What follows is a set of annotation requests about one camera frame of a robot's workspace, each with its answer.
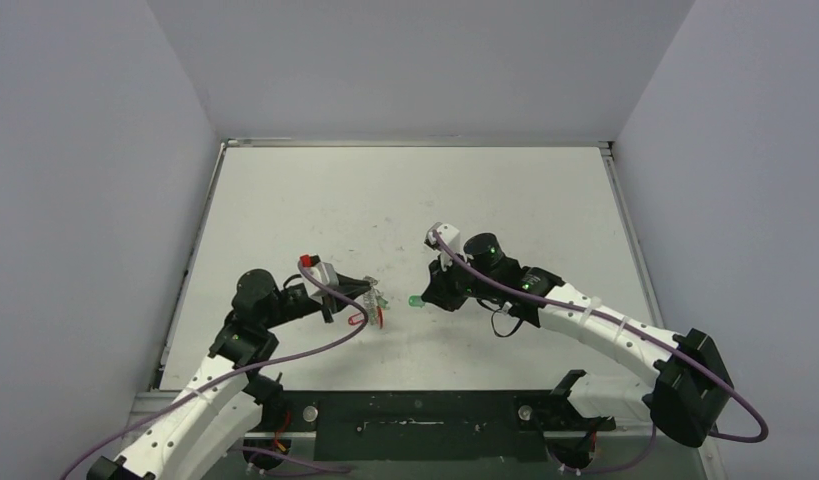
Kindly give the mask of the metal keyring with red handle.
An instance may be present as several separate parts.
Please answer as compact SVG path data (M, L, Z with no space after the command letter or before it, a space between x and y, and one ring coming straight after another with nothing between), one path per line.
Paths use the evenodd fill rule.
M384 311L389 309L388 301L377 288L379 281L371 276L363 278L369 289L362 296L363 307L367 315L366 324L377 329L384 327Z

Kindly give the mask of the key with green tag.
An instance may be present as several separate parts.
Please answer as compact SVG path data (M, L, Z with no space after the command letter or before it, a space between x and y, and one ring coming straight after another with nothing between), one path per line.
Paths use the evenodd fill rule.
M408 298L408 305L412 308L423 308L426 302L420 295L412 295Z

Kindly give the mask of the key with red tag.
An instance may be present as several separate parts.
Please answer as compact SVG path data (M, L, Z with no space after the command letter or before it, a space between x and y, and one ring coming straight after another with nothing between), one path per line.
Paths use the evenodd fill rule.
M362 325L362 326L368 325L369 321L370 321L370 315L366 311L362 311L362 312L353 314L353 315L349 316L348 319L347 319L347 323L350 326L354 326L354 327L360 326L360 325Z

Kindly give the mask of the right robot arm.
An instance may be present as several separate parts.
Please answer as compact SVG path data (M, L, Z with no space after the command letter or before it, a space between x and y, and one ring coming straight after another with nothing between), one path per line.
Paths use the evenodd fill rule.
M422 302L454 312L473 299L494 313L567 336L616 362L627 377L574 370L553 389L553 421L573 429L585 420L651 422L687 447L713 434L733 384L714 341L692 329L679 334L639 322L579 291L561 277L508 257L491 233L457 251L459 232L437 223L425 237L438 251Z

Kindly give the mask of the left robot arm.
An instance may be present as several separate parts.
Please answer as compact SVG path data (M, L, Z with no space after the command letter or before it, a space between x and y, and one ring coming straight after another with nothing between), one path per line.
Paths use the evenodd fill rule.
M99 457L89 479L198 479L245 433L275 428L283 417L282 385L262 375L279 363L273 328L319 313L325 322L351 306L375 280L337 273L329 263L300 266L297 284L282 286L263 269L236 283L231 310L191 380L167 407L140 421L144 432L113 458Z

